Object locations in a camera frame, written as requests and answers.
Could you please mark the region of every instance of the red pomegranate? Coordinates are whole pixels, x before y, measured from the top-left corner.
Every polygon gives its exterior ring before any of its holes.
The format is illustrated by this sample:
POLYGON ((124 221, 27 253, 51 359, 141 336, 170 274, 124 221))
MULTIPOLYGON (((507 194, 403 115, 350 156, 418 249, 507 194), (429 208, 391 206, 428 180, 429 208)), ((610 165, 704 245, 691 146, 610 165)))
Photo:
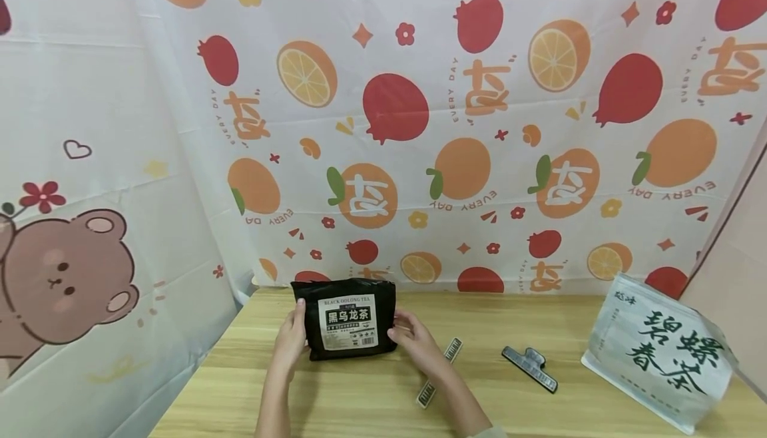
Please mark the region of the red pomegranate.
POLYGON ((239 75, 239 60, 235 48, 221 35, 213 35, 200 41, 197 55, 205 61, 210 78, 225 87, 235 83, 239 75))
POLYGON ((346 250, 349 251, 349 258, 358 265, 367 265, 378 257, 378 245, 370 240, 348 242, 346 250))
POLYGON ((458 291, 503 293, 503 280, 489 268, 473 266, 458 276, 458 291))
POLYGON ((660 100, 663 75, 654 60, 629 54, 613 65, 599 91, 597 124, 630 124, 644 118, 660 100))
POLYGON ((658 292, 679 300, 685 285, 687 285, 687 275, 679 268, 663 266, 651 271, 644 282, 658 292))
POLYGON ((544 230, 530 235, 528 242, 530 242, 528 247, 530 255, 535 258, 546 258, 558 250, 562 243, 562 235, 556 230, 544 230))
POLYGON ((503 26, 503 5, 500 0, 461 1, 453 16, 458 20, 458 41, 463 50, 479 54, 498 39, 503 26))
POLYGON ((767 0, 720 0, 714 22, 722 31, 742 29, 755 23, 767 11, 767 0))
POLYGON ((429 104, 413 82, 397 74, 374 76, 362 93, 362 108, 370 122, 368 134, 385 140, 413 140, 429 124, 429 104))
POLYGON ((322 275, 319 272, 313 272, 311 270, 304 270, 303 272, 296 273, 296 282, 329 282, 328 277, 322 275))
POLYGON ((4 35, 11 30, 11 12, 5 0, 0 0, 0 35, 4 35))

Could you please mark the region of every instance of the white curtain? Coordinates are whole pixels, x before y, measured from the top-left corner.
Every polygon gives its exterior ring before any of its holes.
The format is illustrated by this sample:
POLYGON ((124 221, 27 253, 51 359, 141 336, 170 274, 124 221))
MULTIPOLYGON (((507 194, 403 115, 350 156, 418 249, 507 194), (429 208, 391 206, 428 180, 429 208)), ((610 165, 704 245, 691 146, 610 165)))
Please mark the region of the white curtain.
POLYGON ((253 275, 679 296, 766 116, 765 10, 2 0, 0 435, 146 435, 253 275))

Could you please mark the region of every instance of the wooden table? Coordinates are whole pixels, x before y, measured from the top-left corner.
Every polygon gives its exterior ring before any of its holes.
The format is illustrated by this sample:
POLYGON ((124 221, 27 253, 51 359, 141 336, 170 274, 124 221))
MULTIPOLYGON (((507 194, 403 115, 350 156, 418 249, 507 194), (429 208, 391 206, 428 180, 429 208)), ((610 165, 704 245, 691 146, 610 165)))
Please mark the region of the wooden table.
MULTIPOLYGON (((601 297, 400 293, 440 346, 464 341, 455 367, 490 419, 510 437, 661 438, 683 434, 581 365, 601 297), (509 345, 534 347, 559 380, 551 395, 501 357, 509 345)), ((259 290, 152 432, 152 438, 252 437, 274 337, 294 305, 290 290, 259 290)), ((439 392, 425 411, 424 383, 404 352, 309 362, 290 392, 293 436, 453 437, 439 392)), ((697 437, 764 438, 767 408, 733 377, 724 401, 697 437)))

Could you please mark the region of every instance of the hand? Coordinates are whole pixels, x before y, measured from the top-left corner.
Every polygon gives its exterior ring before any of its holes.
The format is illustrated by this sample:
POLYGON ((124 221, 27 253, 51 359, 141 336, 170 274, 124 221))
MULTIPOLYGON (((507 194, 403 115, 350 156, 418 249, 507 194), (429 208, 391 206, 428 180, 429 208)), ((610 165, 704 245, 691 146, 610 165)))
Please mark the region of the hand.
POLYGON ((449 369, 450 363, 429 329, 412 313, 397 309, 394 312, 394 328, 389 329, 387 334, 405 349, 415 366, 430 379, 449 369))
POLYGON ((284 374, 288 381, 293 380, 293 372, 296 370, 298 358, 308 350, 306 329, 304 328, 305 313, 306 302, 303 298, 298 298, 296 309, 288 313, 288 317, 280 327, 277 339, 274 341, 272 363, 269 365, 269 369, 284 374))

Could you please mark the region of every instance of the black tea bag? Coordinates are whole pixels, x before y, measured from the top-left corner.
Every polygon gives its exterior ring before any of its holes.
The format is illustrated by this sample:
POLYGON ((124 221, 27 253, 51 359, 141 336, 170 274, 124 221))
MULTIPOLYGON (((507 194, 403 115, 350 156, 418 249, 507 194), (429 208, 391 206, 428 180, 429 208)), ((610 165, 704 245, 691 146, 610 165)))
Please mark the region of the black tea bag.
POLYGON ((397 348, 387 330, 394 325, 397 288, 367 278, 337 282, 292 282, 306 300, 306 337, 311 361, 367 357, 397 348))

